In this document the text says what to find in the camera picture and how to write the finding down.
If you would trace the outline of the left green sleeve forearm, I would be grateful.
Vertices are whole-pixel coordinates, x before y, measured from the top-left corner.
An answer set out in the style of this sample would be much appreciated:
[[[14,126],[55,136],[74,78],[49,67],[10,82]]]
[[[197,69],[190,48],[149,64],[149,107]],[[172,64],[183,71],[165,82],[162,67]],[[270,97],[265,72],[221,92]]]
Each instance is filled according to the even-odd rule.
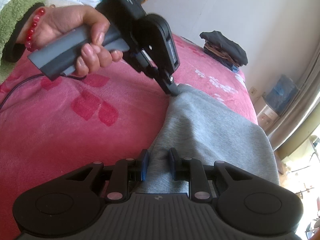
[[[23,44],[16,43],[23,26],[45,1],[1,0],[1,82],[11,74],[25,51]]]

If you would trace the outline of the person left hand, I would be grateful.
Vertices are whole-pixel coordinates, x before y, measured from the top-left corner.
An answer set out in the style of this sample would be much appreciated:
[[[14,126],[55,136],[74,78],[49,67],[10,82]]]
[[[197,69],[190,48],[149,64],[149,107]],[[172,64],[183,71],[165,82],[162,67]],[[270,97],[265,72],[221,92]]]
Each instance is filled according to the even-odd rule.
[[[106,16],[111,23],[114,22],[114,11],[110,6],[102,7],[99,5],[98,11]],[[81,47],[90,42],[89,38],[91,38],[89,26],[82,25],[57,41],[31,53],[28,59],[52,81],[60,75],[69,76],[75,71],[76,58],[80,56]],[[102,45],[111,51],[126,52],[129,50],[129,45],[114,25],[111,25],[111,29],[109,28]]]

